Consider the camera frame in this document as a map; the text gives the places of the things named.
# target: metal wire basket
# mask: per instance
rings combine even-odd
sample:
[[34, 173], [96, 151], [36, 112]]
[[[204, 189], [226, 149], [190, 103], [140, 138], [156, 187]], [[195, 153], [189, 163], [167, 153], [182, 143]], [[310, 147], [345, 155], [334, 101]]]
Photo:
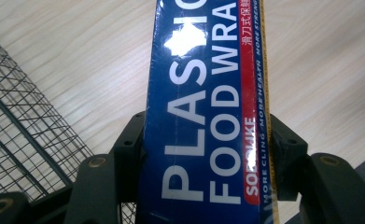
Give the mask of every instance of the metal wire basket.
[[71, 184], [92, 155], [46, 97], [0, 46], [0, 193], [30, 201]]

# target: wire grid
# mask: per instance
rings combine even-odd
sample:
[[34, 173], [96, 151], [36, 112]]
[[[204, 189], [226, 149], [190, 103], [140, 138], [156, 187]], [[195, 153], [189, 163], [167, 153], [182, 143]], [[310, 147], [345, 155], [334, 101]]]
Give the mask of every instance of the wire grid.
[[0, 46], [0, 193], [21, 191], [37, 200], [75, 181], [91, 155]]

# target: plastic food wrap box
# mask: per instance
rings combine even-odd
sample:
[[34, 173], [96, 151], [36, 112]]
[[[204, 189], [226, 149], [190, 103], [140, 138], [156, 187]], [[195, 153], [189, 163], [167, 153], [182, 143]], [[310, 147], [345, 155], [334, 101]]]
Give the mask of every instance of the plastic food wrap box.
[[276, 223], [262, 1], [159, 0], [137, 223]]

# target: blue box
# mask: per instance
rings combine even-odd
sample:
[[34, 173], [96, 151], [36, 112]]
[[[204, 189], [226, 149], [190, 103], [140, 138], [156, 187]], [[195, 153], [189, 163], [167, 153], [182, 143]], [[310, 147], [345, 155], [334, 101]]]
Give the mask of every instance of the blue box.
[[137, 223], [276, 223], [260, 0], [157, 3]]

